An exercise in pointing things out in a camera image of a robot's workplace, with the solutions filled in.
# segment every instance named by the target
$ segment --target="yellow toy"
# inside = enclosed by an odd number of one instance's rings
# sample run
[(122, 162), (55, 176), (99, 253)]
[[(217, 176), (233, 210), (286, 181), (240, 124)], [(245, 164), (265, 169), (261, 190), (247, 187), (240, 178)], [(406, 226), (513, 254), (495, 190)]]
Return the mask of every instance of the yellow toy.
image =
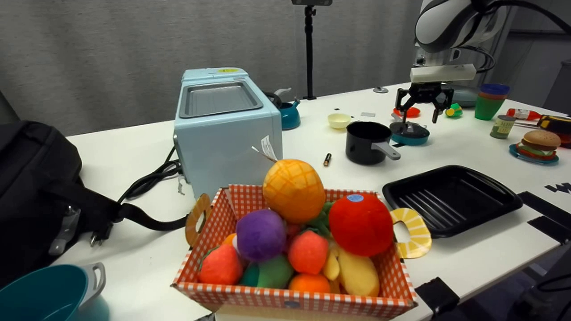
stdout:
[(322, 274), (331, 281), (335, 290), (338, 283), (353, 296), (377, 296), (379, 279), (369, 256), (351, 254), (342, 247), (329, 247)]
[(265, 174), (261, 192), (267, 205), (294, 224), (311, 221), (324, 205), (317, 171), (297, 158), (276, 160)]
[(399, 206), (390, 210), (392, 222), (402, 222), (408, 230), (408, 242), (395, 242), (401, 258), (422, 256), (429, 251), (431, 237), (424, 219), (413, 208)]

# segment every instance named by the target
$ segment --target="light stand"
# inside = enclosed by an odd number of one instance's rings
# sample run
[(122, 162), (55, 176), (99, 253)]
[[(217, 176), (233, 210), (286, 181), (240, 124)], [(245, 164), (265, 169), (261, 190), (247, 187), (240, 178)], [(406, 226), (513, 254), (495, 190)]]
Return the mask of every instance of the light stand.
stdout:
[(304, 76), (306, 76), (306, 94), (304, 98), (306, 99), (313, 99), (313, 37), (311, 37), (311, 32), (313, 32), (313, 14), (317, 10), (313, 8), (313, 5), (306, 5), (304, 7)]
[(331, 0), (290, 0), (294, 5), (304, 5), (304, 76), (306, 76), (306, 99), (313, 99), (313, 16), (315, 7), (313, 5), (331, 5)]

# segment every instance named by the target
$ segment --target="orange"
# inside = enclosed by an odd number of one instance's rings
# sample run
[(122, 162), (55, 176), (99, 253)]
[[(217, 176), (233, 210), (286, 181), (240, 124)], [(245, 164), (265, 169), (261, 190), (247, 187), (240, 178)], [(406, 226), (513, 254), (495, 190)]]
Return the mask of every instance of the orange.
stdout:
[(303, 224), (319, 215), (324, 189), (317, 171), (297, 158), (281, 158), (265, 172), (263, 199), (286, 222)]
[(290, 278), (288, 288), (299, 292), (329, 292), (331, 285), (322, 274), (295, 274)]

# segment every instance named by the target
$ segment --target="black pot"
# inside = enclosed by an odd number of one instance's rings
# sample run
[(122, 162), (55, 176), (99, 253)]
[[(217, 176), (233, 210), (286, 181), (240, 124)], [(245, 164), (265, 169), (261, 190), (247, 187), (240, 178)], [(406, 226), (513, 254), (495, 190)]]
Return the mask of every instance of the black pot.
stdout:
[(377, 164), (385, 156), (397, 160), (399, 153), (390, 147), (390, 130), (372, 121), (353, 121), (345, 126), (344, 153), (356, 164)]

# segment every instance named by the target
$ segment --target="black chair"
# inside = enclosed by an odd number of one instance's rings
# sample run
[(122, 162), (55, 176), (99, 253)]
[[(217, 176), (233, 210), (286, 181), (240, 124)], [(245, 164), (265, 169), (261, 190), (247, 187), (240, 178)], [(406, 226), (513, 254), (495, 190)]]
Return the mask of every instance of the black chair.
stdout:
[(0, 124), (17, 121), (17, 114), (12, 105), (6, 101), (3, 92), (0, 90)]

